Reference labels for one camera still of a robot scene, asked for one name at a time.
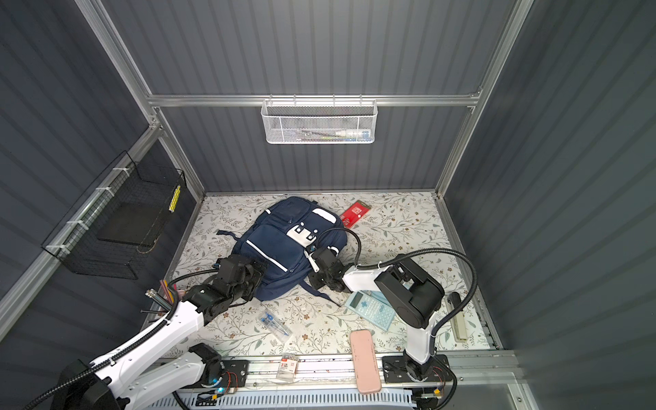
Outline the red card packet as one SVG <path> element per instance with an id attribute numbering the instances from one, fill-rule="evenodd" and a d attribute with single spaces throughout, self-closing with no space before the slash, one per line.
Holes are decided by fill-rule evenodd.
<path id="1" fill-rule="evenodd" d="M 370 210 L 371 206 L 363 201 L 356 201 L 340 215 L 343 226 L 347 229 L 357 224 Z"/>

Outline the yellow tag on basket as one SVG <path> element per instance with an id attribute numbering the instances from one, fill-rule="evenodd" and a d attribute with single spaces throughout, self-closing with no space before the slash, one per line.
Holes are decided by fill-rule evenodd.
<path id="1" fill-rule="evenodd" d="M 174 189 L 174 192 L 171 196 L 171 200 L 170 200 L 168 208 L 167 208 L 169 213 L 174 213 L 175 212 L 178 201 L 179 201 L 180 193 L 181 193 L 181 186 L 178 184 L 176 186 L 176 188 Z"/>

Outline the small clear eraser box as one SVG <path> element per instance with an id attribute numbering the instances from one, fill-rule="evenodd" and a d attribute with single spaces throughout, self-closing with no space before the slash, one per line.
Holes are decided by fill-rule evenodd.
<path id="1" fill-rule="evenodd" d="M 297 373 L 299 357 L 290 353 L 284 353 L 278 364 L 276 379 L 281 383 L 293 383 Z"/>

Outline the navy blue student backpack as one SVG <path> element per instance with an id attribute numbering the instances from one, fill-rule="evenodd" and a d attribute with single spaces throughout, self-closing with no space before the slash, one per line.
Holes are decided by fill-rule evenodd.
<path id="1" fill-rule="evenodd" d="M 328 300 L 328 295 L 310 285 L 312 268 L 303 250 L 310 245 L 334 247 L 339 255 L 348 242 L 346 228 L 335 213 L 298 196 L 265 209 L 240 237 L 229 231 L 217 234 L 236 240 L 233 254 L 266 263 L 266 273 L 255 293 L 262 302 L 281 297 L 297 285 Z"/>

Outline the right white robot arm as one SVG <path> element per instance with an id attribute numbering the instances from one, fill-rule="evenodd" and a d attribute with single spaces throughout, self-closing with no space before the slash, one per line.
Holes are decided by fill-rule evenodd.
<path id="1" fill-rule="evenodd" d="M 415 256 L 442 253 L 430 248 L 399 254 L 391 261 L 369 266 L 345 265 L 328 247 L 310 245 L 305 254 L 312 267 L 310 283 L 319 289 L 334 291 L 377 291 L 383 294 L 396 315 L 406 324 L 406 369 L 411 379 L 424 381 L 432 366 L 435 313 L 441 308 L 444 288 L 424 268 L 413 261 Z"/>

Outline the clear plastic pen pack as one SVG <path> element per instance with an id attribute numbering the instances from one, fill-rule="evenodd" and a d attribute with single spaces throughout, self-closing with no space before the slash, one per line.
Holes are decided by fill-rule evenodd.
<path id="1" fill-rule="evenodd" d="M 286 343 L 292 336 L 292 331 L 286 326 L 285 322 L 268 309 L 260 314 L 259 321 L 280 343 Z"/>

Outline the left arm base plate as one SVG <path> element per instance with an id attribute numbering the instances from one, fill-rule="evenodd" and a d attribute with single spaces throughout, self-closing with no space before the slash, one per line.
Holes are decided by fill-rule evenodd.
<path id="1" fill-rule="evenodd" d="M 223 360 L 206 365 L 201 379 L 193 388 L 228 388 L 238 389 L 245 386 L 249 374 L 248 360 Z"/>

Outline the cup of coloured pencils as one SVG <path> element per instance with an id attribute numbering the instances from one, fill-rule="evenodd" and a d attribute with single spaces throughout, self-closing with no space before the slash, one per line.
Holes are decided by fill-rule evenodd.
<path id="1" fill-rule="evenodd" d="M 141 309 L 141 314 L 153 316 L 153 320 L 159 319 L 173 307 L 175 295 L 182 298 L 186 294 L 186 291 L 176 284 L 173 285 L 173 290 L 170 290 L 167 285 L 167 280 L 163 279 L 159 282 L 158 289 L 150 288 L 145 291 L 145 296 L 150 300 L 150 307 Z"/>

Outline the light blue calculator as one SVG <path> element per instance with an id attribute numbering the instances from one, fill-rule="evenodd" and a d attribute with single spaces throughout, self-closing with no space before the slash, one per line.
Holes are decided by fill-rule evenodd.
<path id="1" fill-rule="evenodd" d="M 348 310 L 383 331 L 390 329 L 396 317 L 396 311 L 380 291 L 354 292 L 346 301 L 345 306 Z"/>

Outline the pink pencil case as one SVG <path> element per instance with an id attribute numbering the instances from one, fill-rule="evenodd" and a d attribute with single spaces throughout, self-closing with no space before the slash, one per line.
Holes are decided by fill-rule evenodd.
<path id="1" fill-rule="evenodd" d="M 382 382 L 372 333 L 368 330 L 352 331 L 350 347 L 358 391 L 363 395 L 379 393 Z"/>

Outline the beige stapler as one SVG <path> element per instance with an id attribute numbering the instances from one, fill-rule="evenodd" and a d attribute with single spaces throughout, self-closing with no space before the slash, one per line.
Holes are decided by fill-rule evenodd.
<path id="1" fill-rule="evenodd" d="M 461 305 L 461 295 L 456 291 L 451 292 L 448 296 L 448 304 L 450 311 L 455 312 L 457 307 Z M 455 341 L 457 343 L 465 343 L 468 340 L 468 334 L 463 310 L 458 311 L 450 320 L 450 323 Z"/>

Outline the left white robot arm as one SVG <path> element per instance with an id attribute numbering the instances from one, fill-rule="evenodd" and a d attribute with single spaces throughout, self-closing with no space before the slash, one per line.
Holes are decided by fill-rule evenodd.
<path id="1" fill-rule="evenodd" d="M 225 391 L 230 381 L 220 354 L 197 343 L 181 357 L 155 367 L 176 344 L 215 318 L 249 302 L 266 273 L 266 263 L 231 255 L 206 271 L 208 278 L 176 297 L 171 310 L 120 347 L 85 365 L 77 361 L 49 392 L 53 409 L 142 409 L 184 387 L 200 384 Z"/>

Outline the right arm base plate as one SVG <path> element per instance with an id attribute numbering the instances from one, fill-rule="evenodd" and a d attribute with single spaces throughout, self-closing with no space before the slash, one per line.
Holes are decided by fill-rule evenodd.
<path id="1" fill-rule="evenodd" d="M 388 384 L 445 384 L 455 378 L 446 355 L 432 355 L 428 362 L 418 363 L 408 355 L 386 355 L 381 359 L 384 381 Z"/>

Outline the white glue bottle in basket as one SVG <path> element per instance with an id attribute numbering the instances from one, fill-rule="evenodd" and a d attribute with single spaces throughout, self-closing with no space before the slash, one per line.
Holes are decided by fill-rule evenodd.
<path id="1" fill-rule="evenodd" d="M 335 136 L 349 141 L 367 141 L 371 139 L 371 131 L 369 129 L 346 129 L 336 131 Z"/>

